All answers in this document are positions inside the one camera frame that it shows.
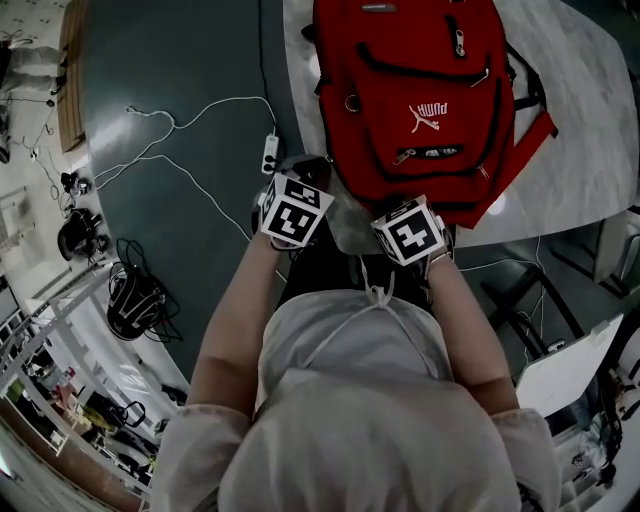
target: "white board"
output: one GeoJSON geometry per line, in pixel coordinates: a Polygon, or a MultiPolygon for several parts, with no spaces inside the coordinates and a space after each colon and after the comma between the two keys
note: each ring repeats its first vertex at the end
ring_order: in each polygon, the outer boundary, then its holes
{"type": "Polygon", "coordinates": [[[529,364],[516,387],[520,407],[547,417],[575,402],[607,354],[622,314],[596,325],[591,333],[529,364]]]}

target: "black pants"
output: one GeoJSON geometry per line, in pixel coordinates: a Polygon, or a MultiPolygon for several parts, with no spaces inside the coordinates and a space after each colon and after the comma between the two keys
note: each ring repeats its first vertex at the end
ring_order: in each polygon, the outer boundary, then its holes
{"type": "MultiPolygon", "coordinates": [[[[367,268],[369,286],[389,289],[391,272],[396,278],[393,296],[431,312],[426,294],[408,267],[393,264],[384,254],[362,256],[367,268]]],[[[364,290],[365,279],[357,256],[341,252],[325,219],[316,229],[316,243],[296,256],[280,303],[309,292],[326,290],[364,290]]]]}

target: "gray floor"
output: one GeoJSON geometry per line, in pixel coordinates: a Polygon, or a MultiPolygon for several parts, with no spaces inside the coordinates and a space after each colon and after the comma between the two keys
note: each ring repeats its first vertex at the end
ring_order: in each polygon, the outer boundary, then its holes
{"type": "MultiPolygon", "coordinates": [[[[302,146],[284,60],[282,5],[279,0],[262,2],[269,99],[288,153],[297,154],[302,146]]],[[[165,119],[131,119],[123,112],[126,105],[144,111],[168,110],[184,123],[217,99],[262,95],[257,33],[255,1],[90,2],[82,56],[83,108],[94,173],[128,162],[166,133],[165,119]]],[[[633,41],[637,40],[631,38],[632,53],[637,49],[633,41]]],[[[175,134],[161,151],[151,154],[166,153],[191,170],[248,230],[252,200],[266,182],[257,170],[270,130],[269,116],[261,104],[228,104],[216,107],[192,129],[175,134]]],[[[136,164],[102,190],[100,200],[114,238],[138,240],[152,272],[180,303],[176,326],[185,340],[169,344],[168,350],[190,377],[206,323],[246,241],[185,175],[164,162],[136,164]]],[[[547,250],[552,238],[543,240],[540,258],[583,329],[612,317],[621,307],[619,301],[553,260],[547,250]]],[[[458,262],[465,268],[511,253],[533,259],[535,247],[534,239],[466,249],[458,252],[458,262]]],[[[487,280],[505,287],[521,272],[522,267],[509,263],[466,276],[490,313],[479,283],[487,280]]],[[[529,312],[536,300],[532,292],[522,309],[529,312]]],[[[508,328],[499,334],[517,373],[525,361],[523,347],[508,328]]],[[[544,334],[549,343],[568,335],[551,306],[545,307],[544,334]]]]}
{"type": "Polygon", "coordinates": [[[619,0],[562,0],[616,38],[627,59],[627,65],[640,74],[640,22],[624,11],[619,0]]]}

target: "puma logo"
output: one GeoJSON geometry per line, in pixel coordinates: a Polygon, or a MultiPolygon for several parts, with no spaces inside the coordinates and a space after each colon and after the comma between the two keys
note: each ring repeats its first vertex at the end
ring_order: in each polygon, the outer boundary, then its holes
{"type": "Polygon", "coordinates": [[[416,112],[413,110],[413,107],[409,105],[409,110],[411,110],[411,113],[416,118],[416,125],[413,130],[411,130],[411,133],[416,133],[418,131],[420,123],[424,123],[434,130],[439,130],[440,123],[438,121],[430,121],[427,117],[446,115],[448,106],[448,103],[423,103],[422,105],[418,105],[418,111],[416,112]]]}

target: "backpack strap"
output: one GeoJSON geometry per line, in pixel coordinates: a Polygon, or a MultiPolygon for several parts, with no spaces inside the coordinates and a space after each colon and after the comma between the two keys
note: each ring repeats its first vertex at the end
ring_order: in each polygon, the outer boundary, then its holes
{"type": "Polygon", "coordinates": [[[2,45],[0,43],[0,85],[2,85],[2,81],[4,80],[4,75],[7,73],[9,68],[9,61],[11,60],[11,50],[7,45],[2,45]]]}
{"type": "Polygon", "coordinates": [[[527,98],[515,100],[516,112],[524,108],[533,107],[537,104],[542,105],[542,108],[547,110],[547,95],[544,92],[544,86],[542,85],[542,80],[540,80],[540,75],[536,73],[535,69],[533,69],[524,57],[520,55],[509,43],[507,43],[507,52],[522,64],[527,71],[527,88],[529,96],[527,98]]]}
{"type": "Polygon", "coordinates": [[[515,150],[509,161],[511,170],[515,170],[516,174],[524,169],[527,162],[535,154],[545,139],[552,135],[553,138],[558,136],[558,129],[553,124],[549,112],[546,110],[541,112],[535,121],[525,133],[520,141],[516,144],[515,150]]]}

